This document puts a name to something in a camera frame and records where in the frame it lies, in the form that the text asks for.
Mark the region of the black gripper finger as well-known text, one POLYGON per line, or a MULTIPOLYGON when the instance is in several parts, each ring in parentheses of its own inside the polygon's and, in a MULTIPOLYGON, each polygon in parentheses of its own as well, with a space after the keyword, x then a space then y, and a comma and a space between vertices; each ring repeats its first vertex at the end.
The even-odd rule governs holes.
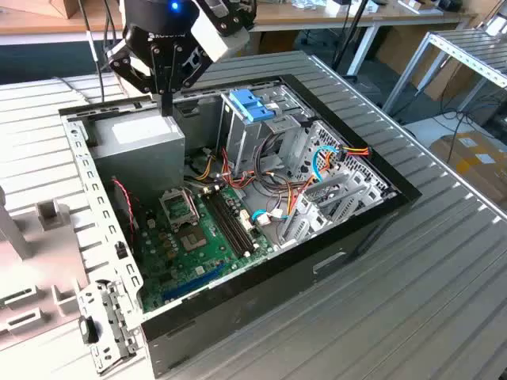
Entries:
POLYGON ((167 71, 166 116, 173 115, 173 95, 192 86, 211 66, 211 59, 198 43, 178 43, 167 71))
POLYGON ((107 53, 109 67, 143 94, 150 93, 157 101, 162 116, 167 116, 167 80, 166 69, 159 62, 157 46, 149 43, 119 42, 107 53), (139 59, 148 69, 144 74, 132 65, 132 55, 139 59))

